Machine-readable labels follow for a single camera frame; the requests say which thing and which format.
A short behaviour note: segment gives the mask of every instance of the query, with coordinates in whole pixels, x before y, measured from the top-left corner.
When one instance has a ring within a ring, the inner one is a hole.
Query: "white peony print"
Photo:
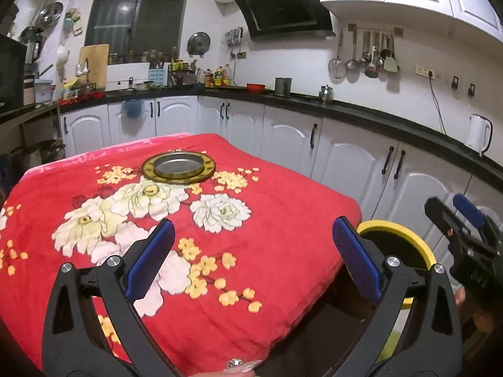
[[[92,263],[101,265],[109,256],[123,256],[134,242],[147,238],[154,229],[155,227],[152,227],[147,231],[137,227],[134,222],[119,224],[115,243],[99,242],[91,254]],[[154,316],[157,313],[164,303],[161,289],[169,294],[183,293],[191,283],[188,278],[190,266],[190,263],[179,257],[175,251],[170,251],[145,297],[134,303],[139,316]]]
[[[142,176],[139,183],[127,184],[112,196],[115,201],[112,211],[120,215],[131,213],[135,218],[149,214],[160,221],[177,212],[180,201],[189,198],[186,188],[184,185],[156,183]]]
[[[112,197],[89,199],[76,210],[64,217],[67,222],[61,224],[52,234],[56,251],[63,250],[64,256],[72,256],[74,246],[81,254],[91,254],[102,238],[115,235],[117,225],[127,217],[110,211]]]
[[[252,211],[244,202],[232,199],[227,194],[203,194],[201,199],[190,206],[194,213],[194,222],[199,228],[219,233],[222,228],[232,231],[250,218]]]

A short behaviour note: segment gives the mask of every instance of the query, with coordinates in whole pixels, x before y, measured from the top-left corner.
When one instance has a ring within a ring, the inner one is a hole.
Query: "red floral blanket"
[[[145,159],[175,149],[206,152],[215,175],[190,186],[141,175]],[[155,340],[185,375],[264,359],[339,270],[331,225],[341,215],[361,220],[354,200],[213,134],[92,152],[26,176],[1,210],[0,316],[40,366],[59,267],[123,255],[168,217],[175,246],[134,304]],[[114,353],[126,358],[99,299],[95,306]]]

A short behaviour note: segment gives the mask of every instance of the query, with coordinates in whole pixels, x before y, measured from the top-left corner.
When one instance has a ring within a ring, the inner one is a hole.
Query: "power cord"
[[[445,126],[444,126],[444,120],[442,119],[442,114],[441,114],[441,112],[440,112],[440,105],[439,105],[439,102],[438,102],[438,100],[437,100],[437,97],[435,96],[435,92],[433,91],[432,76],[433,76],[433,72],[429,71],[429,72],[428,72],[429,87],[430,87],[430,89],[432,90],[433,99],[434,99],[434,104],[435,104],[435,107],[437,108],[437,112],[438,112],[438,114],[439,114],[440,123],[442,124],[442,129],[444,130],[444,134],[447,136],[447,132],[445,131]]]

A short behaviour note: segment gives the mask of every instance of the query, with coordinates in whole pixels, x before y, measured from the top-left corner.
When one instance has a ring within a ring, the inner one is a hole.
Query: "black countertop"
[[[331,104],[322,104],[317,98],[306,95],[292,94],[293,97],[289,98],[277,97],[270,92],[263,95],[250,95],[245,89],[205,89],[204,85],[198,84],[146,92],[108,92],[107,96],[101,99],[61,106],[60,111],[68,113],[132,99],[193,95],[263,103],[271,107],[293,110],[316,117],[328,117],[363,127],[447,160],[503,192],[503,167],[488,157],[479,157],[478,153],[461,142],[408,119],[338,100],[334,100]]]

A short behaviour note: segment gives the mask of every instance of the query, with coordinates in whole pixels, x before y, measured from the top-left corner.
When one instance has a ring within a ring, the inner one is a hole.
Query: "hand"
[[[248,363],[243,363],[235,367],[225,369],[223,371],[216,371],[214,373],[200,373],[193,375],[192,377],[255,377],[255,372],[253,369],[257,367],[262,360],[249,361]]]

